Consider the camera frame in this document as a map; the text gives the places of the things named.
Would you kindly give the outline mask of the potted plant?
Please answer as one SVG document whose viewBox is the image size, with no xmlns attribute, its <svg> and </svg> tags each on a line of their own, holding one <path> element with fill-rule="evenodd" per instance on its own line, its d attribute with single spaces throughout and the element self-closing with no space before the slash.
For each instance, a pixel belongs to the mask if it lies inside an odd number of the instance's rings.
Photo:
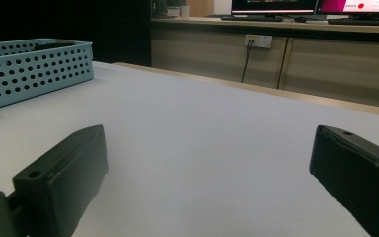
<svg viewBox="0 0 379 237">
<path fill-rule="evenodd" d="M 186 0 L 152 0 L 153 18 L 179 17 L 181 7 L 186 5 Z"/>
</svg>

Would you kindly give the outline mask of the black curtain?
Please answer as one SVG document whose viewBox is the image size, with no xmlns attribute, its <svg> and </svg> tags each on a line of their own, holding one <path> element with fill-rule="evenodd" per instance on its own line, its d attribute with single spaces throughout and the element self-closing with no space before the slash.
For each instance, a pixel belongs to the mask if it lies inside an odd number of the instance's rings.
<svg viewBox="0 0 379 237">
<path fill-rule="evenodd" d="M 97 61 L 149 66 L 150 7 L 150 0 L 0 0 L 0 41 L 89 41 Z"/>
</svg>

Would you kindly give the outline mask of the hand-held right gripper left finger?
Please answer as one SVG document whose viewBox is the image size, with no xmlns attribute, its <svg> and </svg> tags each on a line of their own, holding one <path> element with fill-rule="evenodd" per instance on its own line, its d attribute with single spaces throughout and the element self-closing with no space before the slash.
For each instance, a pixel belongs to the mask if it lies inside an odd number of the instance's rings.
<svg viewBox="0 0 379 237">
<path fill-rule="evenodd" d="M 104 127 L 73 132 L 13 178 L 30 237 L 71 237 L 109 170 Z"/>
</svg>

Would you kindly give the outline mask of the computer monitor with pink screen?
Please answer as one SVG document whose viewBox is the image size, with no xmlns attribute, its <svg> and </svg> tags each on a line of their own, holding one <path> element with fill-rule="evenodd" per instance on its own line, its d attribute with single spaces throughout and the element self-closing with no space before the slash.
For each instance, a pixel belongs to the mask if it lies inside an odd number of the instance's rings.
<svg viewBox="0 0 379 237">
<path fill-rule="evenodd" d="M 322 14 L 379 14 L 379 0 L 319 0 Z"/>
</svg>

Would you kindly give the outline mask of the black computer monitor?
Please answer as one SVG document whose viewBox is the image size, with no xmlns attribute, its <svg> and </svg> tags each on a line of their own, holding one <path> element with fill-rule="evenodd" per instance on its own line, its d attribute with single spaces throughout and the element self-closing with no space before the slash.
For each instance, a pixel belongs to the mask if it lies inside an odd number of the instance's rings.
<svg viewBox="0 0 379 237">
<path fill-rule="evenodd" d="M 308 15 L 318 0 L 232 0 L 232 15 Z"/>
</svg>

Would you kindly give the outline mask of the black keyboard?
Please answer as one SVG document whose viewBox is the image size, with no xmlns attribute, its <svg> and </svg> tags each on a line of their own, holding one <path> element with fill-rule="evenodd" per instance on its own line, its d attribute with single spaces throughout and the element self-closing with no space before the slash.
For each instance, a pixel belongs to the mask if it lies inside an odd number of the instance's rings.
<svg viewBox="0 0 379 237">
<path fill-rule="evenodd" d="M 282 22 L 281 17 L 266 16 L 224 16 L 220 18 L 222 21 L 253 21 L 253 22 Z"/>
<path fill-rule="evenodd" d="M 328 19 L 329 25 L 379 26 L 379 19 Z"/>
</svg>

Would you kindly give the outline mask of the blue perforated plastic basket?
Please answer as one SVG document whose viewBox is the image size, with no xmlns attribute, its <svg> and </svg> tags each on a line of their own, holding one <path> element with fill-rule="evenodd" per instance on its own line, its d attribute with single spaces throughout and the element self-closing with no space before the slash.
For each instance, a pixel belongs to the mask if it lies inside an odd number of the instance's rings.
<svg viewBox="0 0 379 237">
<path fill-rule="evenodd" d="M 87 41 L 0 41 L 0 108 L 94 78 Z"/>
</svg>

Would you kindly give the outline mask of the beige wooden cabinet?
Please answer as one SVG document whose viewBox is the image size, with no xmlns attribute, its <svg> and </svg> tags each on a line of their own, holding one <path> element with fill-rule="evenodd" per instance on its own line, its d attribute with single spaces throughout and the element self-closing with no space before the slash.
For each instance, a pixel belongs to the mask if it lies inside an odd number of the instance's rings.
<svg viewBox="0 0 379 237">
<path fill-rule="evenodd" d="M 379 106 L 379 26 L 155 19 L 151 51 L 155 68 Z"/>
</svg>

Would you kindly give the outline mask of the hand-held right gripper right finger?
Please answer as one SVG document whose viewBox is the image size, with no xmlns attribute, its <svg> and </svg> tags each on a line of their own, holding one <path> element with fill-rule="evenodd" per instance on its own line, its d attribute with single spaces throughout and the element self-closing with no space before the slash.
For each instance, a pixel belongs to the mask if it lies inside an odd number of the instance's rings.
<svg viewBox="0 0 379 237">
<path fill-rule="evenodd" d="M 346 130 L 317 127 L 309 172 L 371 237 L 379 237 L 379 146 Z"/>
</svg>

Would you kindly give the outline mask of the white wall socket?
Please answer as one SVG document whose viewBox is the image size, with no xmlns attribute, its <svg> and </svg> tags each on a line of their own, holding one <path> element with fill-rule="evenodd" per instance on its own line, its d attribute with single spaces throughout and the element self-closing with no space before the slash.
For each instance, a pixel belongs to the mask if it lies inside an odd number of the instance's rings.
<svg viewBox="0 0 379 237">
<path fill-rule="evenodd" d="M 245 46 L 271 48 L 272 36 L 245 35 Z"/>
</svg>

